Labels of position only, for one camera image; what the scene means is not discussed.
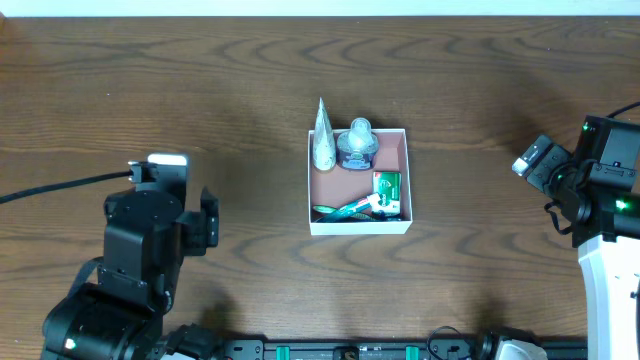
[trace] green package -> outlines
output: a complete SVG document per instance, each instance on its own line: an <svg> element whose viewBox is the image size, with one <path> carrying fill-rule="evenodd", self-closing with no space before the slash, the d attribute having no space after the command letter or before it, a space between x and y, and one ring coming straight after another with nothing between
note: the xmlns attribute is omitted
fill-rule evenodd
<svg viewBox="0 0 640 360"><path fill-rule="evenodd" d="M401 179L402 176L399 172L373 172L373 193L380 194L380 203L371 204L371 210L374 214L382 217L400 214Z"/></svg>

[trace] small item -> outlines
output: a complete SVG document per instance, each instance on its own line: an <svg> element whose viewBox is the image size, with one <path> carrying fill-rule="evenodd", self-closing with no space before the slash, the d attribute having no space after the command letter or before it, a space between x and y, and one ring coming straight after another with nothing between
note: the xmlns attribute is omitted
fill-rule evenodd
<svg viewBox="0 0 640 360"><path fill-rule="evenodd" d="M373 172L373 192L380 195L380 201L371 204L374 215L389 217L400 214L401 180L402 175L399 172Z"/></svg>
<svg viewBox="0 0 640 360"><path fill-rule="evenodd" d="M320 171L329 171L336 166L336 140L329 122L329 115L320 98L316 128L313 135L313 166Z"/></svg>
<svg viewBox="0 0 640 360"><path fill-rule="evenodd" d="M338 137L338 165L348 170L371 169L379 147L369 120L357 118L351 129Z"/></svg>
<svg viewBox="0 0 640 360"><path fill-rule="evenodd" d="M318 223L334 223L340 220L346 219L353 214L359 213L362 210L368 209L371 207L372 203L378 203L380 201L380 195L371 194L362 199L358 199L350 204L347 204L340 209L332 212L331 214L316 220Z"/></svg>
<svg viewBox="0 0 640 360"><path fill-rule="evenodd" d="M326 206L326 205L314 205L313 206L313 210L321 213L321 214L331 214L332 212L338 210L334 207L331 206ZM367 215L367 214L363 214L363 213L355 213L353 215L350 216L350 218L352 219L356 219L356 220L360 220L360 221L375 221L374 218L372 218L371 216Z"/></svg>

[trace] wooden table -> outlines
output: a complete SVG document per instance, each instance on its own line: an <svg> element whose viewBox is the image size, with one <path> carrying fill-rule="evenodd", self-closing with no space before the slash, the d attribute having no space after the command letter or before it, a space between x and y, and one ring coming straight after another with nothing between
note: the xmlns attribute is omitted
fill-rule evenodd
<svg viewBox="0 0 640 360"><path fill-rule="evenodd" d="M271 339L424 338L487 324L585 335L577 253L511 173L540 133L572 148L586 113L638 100L630 18L8 19L0 192L192 159L190 208L221 199L221 243L187 259L165 331ZM318 98L407 129L405 236L309 235ZM0 353L32 359L79 266L102 254L113 180L0 206Z"/></svg>

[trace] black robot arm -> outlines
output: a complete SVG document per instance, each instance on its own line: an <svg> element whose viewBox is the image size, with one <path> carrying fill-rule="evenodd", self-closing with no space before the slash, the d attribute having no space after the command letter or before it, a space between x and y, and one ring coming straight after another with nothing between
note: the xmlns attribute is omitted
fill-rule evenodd
<svg viewBox="0 0 640 360"><path fill-rule="evenodd" d="M206 188L200 212L184 211L186 157L152 154L129 165L135 188L107 197L104 257L83 266L49 313L42 359L150 358L184 256L218 243L218 201ZM95 268L98 283L87 283Z"/></svg>

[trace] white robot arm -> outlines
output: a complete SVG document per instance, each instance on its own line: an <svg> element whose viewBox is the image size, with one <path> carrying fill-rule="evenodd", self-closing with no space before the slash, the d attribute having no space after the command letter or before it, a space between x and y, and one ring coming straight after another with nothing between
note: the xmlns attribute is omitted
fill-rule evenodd
<svg viewBox="0 0 640 360"><path fill-rule="evenodd" d="M598 235L578 247L587 290L589 359L638 360L640 240Z"/></svg>

